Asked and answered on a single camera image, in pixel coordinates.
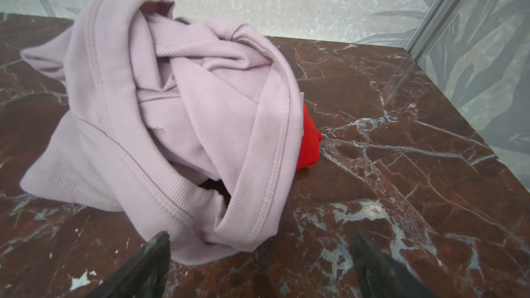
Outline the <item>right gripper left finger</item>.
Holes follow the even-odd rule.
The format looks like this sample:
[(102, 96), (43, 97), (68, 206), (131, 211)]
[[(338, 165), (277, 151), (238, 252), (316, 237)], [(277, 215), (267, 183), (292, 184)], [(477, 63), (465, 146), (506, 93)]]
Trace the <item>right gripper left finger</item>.
[(162, 297), (170, 260), (170, 237), (167, 232), (162, 231), (87, 296)]

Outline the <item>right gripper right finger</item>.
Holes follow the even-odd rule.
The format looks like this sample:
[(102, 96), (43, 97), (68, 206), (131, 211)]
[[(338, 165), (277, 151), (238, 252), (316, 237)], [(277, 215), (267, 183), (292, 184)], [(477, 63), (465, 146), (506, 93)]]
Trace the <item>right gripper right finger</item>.
[(351, 241), (350, 254), (363, 297), (436, 297), (370, 237), (358, 233)]

